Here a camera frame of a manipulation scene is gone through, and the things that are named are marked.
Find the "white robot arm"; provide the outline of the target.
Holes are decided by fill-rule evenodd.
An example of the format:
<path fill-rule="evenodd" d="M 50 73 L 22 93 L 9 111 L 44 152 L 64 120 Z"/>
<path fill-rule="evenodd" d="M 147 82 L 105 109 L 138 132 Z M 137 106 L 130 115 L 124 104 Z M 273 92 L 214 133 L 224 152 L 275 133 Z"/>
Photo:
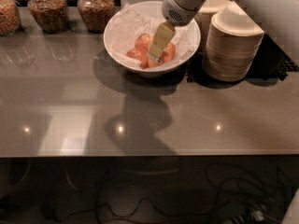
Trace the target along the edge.
<path fill-rule="evenodd" d="M 148 56 L 157 59 L 176 34 L 188 25 L 206 0 L 164 0 L 162 22 Z M 299 63 L 299 0 L 232 0 L 291 58 Z"/>

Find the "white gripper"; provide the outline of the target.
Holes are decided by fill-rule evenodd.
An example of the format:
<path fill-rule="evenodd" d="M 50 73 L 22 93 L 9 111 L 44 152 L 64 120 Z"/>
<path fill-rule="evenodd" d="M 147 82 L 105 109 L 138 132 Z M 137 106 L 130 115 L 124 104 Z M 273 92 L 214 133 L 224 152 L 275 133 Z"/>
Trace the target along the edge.
<path fill-rule="evenodd" d="M 164 0 L 160 23 L 149 46 L 148 57 L 157 61 L 176 34 L 175 26 L 188 25 L 206 0 Z"/>

